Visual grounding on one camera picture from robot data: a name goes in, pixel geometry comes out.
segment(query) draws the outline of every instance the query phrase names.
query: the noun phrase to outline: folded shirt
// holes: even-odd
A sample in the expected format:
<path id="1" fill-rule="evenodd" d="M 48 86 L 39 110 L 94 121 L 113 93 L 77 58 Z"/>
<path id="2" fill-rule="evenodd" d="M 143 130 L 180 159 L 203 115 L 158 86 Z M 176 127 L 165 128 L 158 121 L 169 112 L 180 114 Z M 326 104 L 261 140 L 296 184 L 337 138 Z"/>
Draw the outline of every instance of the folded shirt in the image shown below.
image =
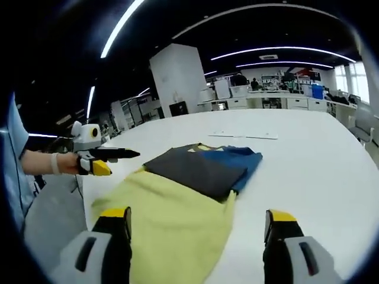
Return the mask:
<path id="1" fill-rule="evenodd" d="M 146 170 L 180 183 L 186 187 L 222 201 L 228 197 L 232 186 L 246 173 L 246 166 L 229 166 L 227 163 L 206 159 L 199 151 L 170 149 L 166 153 L 144 164 Z"/>
<path id="2" fill-rule="evenodd" d="M 198 154 L 206 159 L 228 166 L 231 169 L 245 168 L 246 171 L 243 176 L 232 186 L 232 189 L 236 192 L 240 192 L 245 187 L 263 158 L 262 154 L 254 153 L 250 148 L 237 148 L 232 146 L 223 147 L 223 151 L 200 151 Z"/>

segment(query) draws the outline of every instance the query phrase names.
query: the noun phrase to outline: drawer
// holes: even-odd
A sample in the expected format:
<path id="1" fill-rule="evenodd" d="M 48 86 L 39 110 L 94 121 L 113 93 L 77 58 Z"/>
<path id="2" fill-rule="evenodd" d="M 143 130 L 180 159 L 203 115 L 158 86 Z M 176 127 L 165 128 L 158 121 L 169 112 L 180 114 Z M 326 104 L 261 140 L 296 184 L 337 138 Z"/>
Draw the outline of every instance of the drawer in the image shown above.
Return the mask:
<path id="1" fill-rule="evenodd" d="M 231 99 L 227 102 L 229 109 L 234 107 L 248 107 L 247 99 Z"/>
<path id="2" fill-rule="evenodd" d="M 323 111 L 327 112 L 327 104 L 325 101 L 318 101 L 315 99 L 308 100 L 308 109 L 310 111 Z"/>
<path id="3" fill-rule="evenodd" d="M 247 109 L 246 106 L 233 106 L 233 107 L 229 107 L 229 109 Z"/>
<path id="4" fill-rule="evenodd" d="M 308 108 L 308 99 L 287 99 L 287 108 Z"/>
<path id="5" fill-rule="evenodd" d="M 300 109 L 302 111 L 307 111 L 308 110 L 308 108 L 305 108 L 303 106 L 293 106 L 291 109 Z"/>

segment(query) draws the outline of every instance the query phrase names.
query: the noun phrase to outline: blue sleeve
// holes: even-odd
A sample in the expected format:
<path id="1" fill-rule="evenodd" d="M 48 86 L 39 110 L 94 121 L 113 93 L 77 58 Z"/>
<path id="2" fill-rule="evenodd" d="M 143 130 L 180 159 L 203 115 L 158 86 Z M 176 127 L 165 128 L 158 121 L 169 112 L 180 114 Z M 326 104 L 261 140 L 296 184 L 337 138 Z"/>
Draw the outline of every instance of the blue sleeve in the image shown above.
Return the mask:
<path id="1" fill-rule="evenodd" d="M 11 99 L 11 104 L 9 106 L 7 126 L 9 134 L 12 137 L 15 154 L 17 157 L 20 157 L 24 151 L 26 142 L 28 141 L 29 134 L 25 130 L 23 122 L 21 121 L 14 98 Z"/>

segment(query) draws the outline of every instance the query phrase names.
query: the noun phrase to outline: blue shirt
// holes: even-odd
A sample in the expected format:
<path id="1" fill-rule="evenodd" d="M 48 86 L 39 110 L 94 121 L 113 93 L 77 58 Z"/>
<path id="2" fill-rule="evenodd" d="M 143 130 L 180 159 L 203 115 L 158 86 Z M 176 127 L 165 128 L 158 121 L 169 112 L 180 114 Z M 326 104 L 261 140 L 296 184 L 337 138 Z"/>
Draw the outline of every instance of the blue shirt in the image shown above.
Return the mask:
<path id="1" fill-rule="evenodd" d="M 4 138 L 5 187 L 14 221 L 20 230 L 34 195 L 21 166 L 21 155 L 28 141 L 28 132 L 23 126 L 14 98 L 11 100 L 7 124 L 1 135 Z"/>

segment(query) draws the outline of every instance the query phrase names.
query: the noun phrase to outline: white table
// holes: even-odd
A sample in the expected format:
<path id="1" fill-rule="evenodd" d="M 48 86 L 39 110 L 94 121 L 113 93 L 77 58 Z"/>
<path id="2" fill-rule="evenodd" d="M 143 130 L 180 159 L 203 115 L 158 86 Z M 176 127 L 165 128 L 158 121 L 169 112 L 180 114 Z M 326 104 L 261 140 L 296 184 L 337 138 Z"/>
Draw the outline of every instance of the white table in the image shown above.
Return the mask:
<path id="1" fill-rule="evenodd" d="M 277 140 L 210 137 L 216 130 L 277 133 Z M 323 112 L 246 109 L 202 112 L 147 122 L 112 139 L 141 156 L 109 164 L 110 177 L 87 176 L 83 194 L 87 225 L 92 202 L 131 171 L 170 147 L 202 142 L 248 146 L 263 161 L 235 204 L 233 230 L 206 283 L 263 283 L 265 211 L 293 214 L 350 277 L 366 258 L 379 225 L 379 171 L 354 136 Z"/>

